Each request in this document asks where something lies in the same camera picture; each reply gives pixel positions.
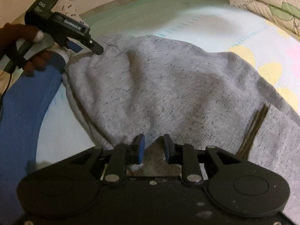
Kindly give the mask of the left hand in brown glove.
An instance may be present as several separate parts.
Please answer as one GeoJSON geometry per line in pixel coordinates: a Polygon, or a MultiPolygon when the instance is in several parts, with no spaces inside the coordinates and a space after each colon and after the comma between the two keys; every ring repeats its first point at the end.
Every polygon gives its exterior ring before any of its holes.
{"type": "Polygon", "coordinates": [[[34,26],[6,23],[1,28],[1,55],[6,55],[15,65],[21,66],[25,73],[31,75],[34,70],[43,71],[51,53],[43,50],[25,61],[16,48],[16,42],[25,39],[34,43],[44,38],[44,33],[34,26]]]}

